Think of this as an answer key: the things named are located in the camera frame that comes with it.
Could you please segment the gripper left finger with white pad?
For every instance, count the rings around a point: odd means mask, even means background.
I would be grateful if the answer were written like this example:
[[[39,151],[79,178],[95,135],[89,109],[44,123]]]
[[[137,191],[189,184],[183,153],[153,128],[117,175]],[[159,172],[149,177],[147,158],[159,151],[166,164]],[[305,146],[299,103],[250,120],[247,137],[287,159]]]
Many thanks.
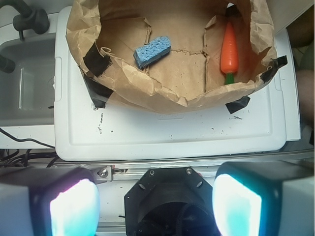
[[[86,168],[0,171],[2,236],[94,236],[100,196]]]

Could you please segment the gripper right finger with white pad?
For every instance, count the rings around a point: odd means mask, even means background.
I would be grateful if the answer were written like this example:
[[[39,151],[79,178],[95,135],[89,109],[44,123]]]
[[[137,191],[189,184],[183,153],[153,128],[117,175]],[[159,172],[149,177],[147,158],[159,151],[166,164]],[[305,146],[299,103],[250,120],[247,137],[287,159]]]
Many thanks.
[[[212,205],[223,236],[313,236],[315,165],[229,161],[220,165]]]

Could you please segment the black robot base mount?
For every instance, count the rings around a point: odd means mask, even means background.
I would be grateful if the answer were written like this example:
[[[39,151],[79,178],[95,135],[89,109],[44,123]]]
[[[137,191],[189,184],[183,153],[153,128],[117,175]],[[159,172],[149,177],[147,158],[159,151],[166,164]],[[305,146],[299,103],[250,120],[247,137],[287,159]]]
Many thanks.
[[[126,235],[220,235],[212,190],[191,167],[149,169],[124,196]]]

